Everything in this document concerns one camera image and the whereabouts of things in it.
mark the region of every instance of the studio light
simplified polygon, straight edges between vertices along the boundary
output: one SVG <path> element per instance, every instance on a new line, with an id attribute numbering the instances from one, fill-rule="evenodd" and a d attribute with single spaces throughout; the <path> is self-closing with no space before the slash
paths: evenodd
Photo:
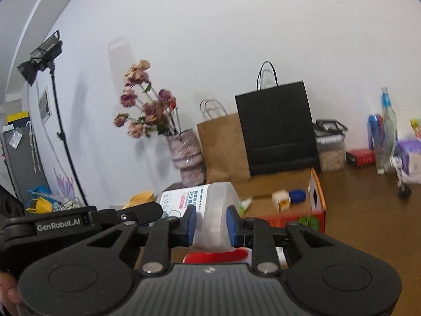
<path id="1" fill-rule="evenodd" d="M 26 81 L 32 86 L 35 82 L 38 71 L 44 71 L 46 68 L 50 69 L 51 82 L 53 84 L 54 102 L 56 103 L 58 127 L 60 128 L 60 131 L 57 132 L 57 136 L 63 142 L 64 150 L 69 161 L 70 169 L 72 170 L 74 181 L 81 193 L 83 202 L 86 206 L 88 206 L 88 202 L 86 200 L 85 194 L 81 187 L 81 183 L 79 182 L 79 178 L 77 177 L 76 170 L 73 165 L 72 157 L 70 156 L 69 146 L 66 140 L 66 134 L 64 133 L 63 129 L 62 117 L 60 116 L 60 109 L 58 107 L 56 77 L 54 74 L 56 65 L 54 64 L 54 59 L 56 59 L 58 55 L 62 53 L 62 45 L 63 42 L 60 40 L 60 32 L 57 30 L 52 34 L 51 37 L 49 37 L 45 42 L 43 42 L 34 51 L 32 51 L 32 53 L 30 54 L 30 59 L 28 61 L 18 65 L 18 70 L 26 79 Z"/>

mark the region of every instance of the ceiling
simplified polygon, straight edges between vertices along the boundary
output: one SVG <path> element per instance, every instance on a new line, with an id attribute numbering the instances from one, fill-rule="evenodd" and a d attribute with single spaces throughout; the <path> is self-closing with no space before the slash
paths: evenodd
<path id="1" fill-rule="evenodd" d="M 0 105 L 20 99 L 16 66 L 47 37 L 70 0 L 0 0 Z"/>

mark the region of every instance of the small red box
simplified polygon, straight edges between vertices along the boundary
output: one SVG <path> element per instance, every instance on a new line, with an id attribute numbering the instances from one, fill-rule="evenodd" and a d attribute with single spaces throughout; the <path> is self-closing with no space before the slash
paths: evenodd
<path id="1" fill-rule="evenodd" d="M 347 151 L 347 159 L 357 167 L 375 164 L 374 151 L 368 149 Z"/>

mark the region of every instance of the brown tabletop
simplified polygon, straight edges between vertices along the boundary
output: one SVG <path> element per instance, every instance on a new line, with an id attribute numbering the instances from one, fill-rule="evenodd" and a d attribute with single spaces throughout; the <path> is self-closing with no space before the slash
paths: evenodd
<path id="1" fill-rule="evenodd" d="M 396 175 L 375 167 L 319 175 L 326 200 L 326 234 L 388 262 L 399 272 L 402 295 L 393 315 L 421 315 L 421 185 L 407 201 Z"/>

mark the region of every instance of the cart wheel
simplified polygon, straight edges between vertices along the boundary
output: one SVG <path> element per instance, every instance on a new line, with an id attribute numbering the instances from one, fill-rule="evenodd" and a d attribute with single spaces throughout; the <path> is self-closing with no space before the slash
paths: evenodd
<path id="1" fill-rule="evenodd" d="M 411 196 L 411 188 L 409 186 L 407 186 L 406 184 L 402 184 L 399 187 L 399 193 L 398 196 L 401 200 L 407 200 L 409 198 L 409 196 Z"/>

